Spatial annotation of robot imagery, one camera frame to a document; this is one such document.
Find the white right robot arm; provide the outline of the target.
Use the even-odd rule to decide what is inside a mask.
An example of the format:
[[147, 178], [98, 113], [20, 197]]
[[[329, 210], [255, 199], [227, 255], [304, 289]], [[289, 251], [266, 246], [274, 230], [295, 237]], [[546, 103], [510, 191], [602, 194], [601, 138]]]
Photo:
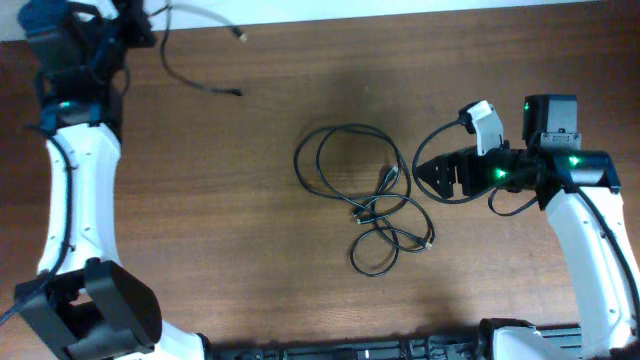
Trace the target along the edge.
[[430, 199], [455, 204], [498, 191], [534, 192], [569, 269], [579, 310], [584, 359], [639, 356], [639, 268], [624, 223], [621, 182], [611, 156], [582, 147], [573, 95], [535, 94], [523, 104], [522, 149], [513, 149], [494, 106], [463, 107], [453, 126], [473, 146], [434, 157], [411, 171]]

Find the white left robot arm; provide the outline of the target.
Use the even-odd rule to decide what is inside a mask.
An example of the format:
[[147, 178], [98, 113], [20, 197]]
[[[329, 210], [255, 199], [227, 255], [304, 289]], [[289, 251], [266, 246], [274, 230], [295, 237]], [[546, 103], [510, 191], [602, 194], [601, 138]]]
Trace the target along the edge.
[[166, 322], [118, 254], [122, 93], [112, 80], [129, 50], [155, 38], [141, 2], [118, 1], [115, 10], [106, 19], [93, 5], [52, 0], [18, 12], [40, 64], [35, 130], [46, 141], [51, 195], [36, 277], [15, 287], [11, 313], [59, 359], [207, 359], [207, 338]]

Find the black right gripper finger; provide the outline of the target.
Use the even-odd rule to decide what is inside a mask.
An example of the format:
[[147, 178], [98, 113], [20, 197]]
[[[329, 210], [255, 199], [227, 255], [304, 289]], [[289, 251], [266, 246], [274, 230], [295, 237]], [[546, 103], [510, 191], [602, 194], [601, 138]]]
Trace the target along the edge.
[[436, 194], [444, 199], [450, 199], [454, 195], [456, 177], [448, 172], [419, 174], [419, 179], [428, 184]]
[[459, 156], [456, 153], [438, 155], [417, 167], [417, 174], [448, 172], [455, 175]]

